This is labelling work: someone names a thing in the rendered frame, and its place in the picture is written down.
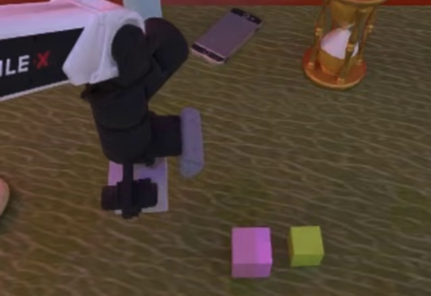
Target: yellow-green block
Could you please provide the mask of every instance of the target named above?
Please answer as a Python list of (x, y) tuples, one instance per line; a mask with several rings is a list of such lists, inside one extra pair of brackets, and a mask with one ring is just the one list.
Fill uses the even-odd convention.
[(319, 226), (291, 227), (288, 238), (290, 266), (318, 266), (325, 250)]

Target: purple cube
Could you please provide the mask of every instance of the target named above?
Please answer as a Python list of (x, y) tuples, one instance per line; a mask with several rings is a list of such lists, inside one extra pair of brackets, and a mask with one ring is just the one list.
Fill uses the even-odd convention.
[(271, 274), (271, 230), (268, 227), (232, 229), (232, 276), (263, 278)]

